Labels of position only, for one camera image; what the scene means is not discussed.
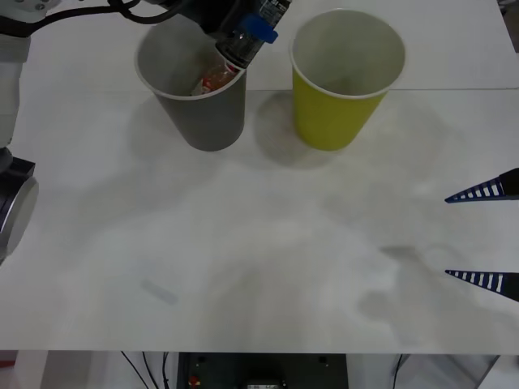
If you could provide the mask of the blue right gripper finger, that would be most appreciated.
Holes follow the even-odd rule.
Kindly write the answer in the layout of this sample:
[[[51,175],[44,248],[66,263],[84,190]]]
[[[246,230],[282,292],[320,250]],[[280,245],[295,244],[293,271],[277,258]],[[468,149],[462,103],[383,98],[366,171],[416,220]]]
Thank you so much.
[[[519,168],[502,173],[498,177],[471,186],[447,197],[446,203],[472,203],[482,201],[518,200]]]
[[[487,272],[445,270],[445,274],[491,291],[513,301],[519,301],[519,274],[517,272]]]

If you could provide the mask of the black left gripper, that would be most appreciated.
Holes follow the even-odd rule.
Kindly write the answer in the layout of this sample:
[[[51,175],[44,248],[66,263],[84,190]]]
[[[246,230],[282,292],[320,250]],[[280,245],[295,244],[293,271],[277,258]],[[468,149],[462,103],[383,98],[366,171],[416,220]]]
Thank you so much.
[[[278,33],[262,17],[253,14],[258,9],[255,0],[202,1],[204,33],[215,39],[231,36],[242,21],[242,29],[262,42],[272,44]]]

